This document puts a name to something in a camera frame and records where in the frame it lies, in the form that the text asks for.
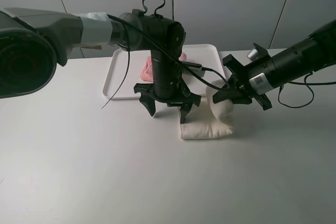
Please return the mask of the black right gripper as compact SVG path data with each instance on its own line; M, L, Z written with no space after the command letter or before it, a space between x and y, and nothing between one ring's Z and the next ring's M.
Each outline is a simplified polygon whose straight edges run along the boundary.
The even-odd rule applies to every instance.
M245 67L231 54L222 59L223 66L232 73L229 78L230 89L219 90L212 96L212 102L217 104L230 100L233 104L251 104L255 99L264 111L272 108L272 103L265 94L257 94L247 78Z

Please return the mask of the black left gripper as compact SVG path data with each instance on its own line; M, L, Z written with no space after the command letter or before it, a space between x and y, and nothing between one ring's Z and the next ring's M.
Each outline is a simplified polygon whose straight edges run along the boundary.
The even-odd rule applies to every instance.
M165 104L182 104L179 110L180 124L185 123L192 109L191 104L199 106L201 103L201 96L192 93L182 79L171 82L155 80L153 83L137 83L133 89L134 93L140 94L139 101L150 116L156 113L156 101Z

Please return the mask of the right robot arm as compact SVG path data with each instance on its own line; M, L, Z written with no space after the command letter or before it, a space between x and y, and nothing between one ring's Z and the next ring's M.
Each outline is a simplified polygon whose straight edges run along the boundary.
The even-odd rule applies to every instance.
M250 63L245 66L233 55L223 59L223 66L232 75L212 100L214 103L230 100L233 104L251 104L255 99L264 110L271 109L267 92L335 65L335 21L274 56L255 44L247 57Z

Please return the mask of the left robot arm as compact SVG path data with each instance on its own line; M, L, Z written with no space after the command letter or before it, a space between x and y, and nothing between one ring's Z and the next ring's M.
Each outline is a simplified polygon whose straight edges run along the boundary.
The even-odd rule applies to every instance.
M155 103L180 108L184 122L201 97L182 78L185 31L159 14L138 9L114 17L106 13L68 14L29 8L1 11L1 98L34 93L64 66L74 48L118 45L128 52L148 50L153 82L136 84L140 102L154 115Z

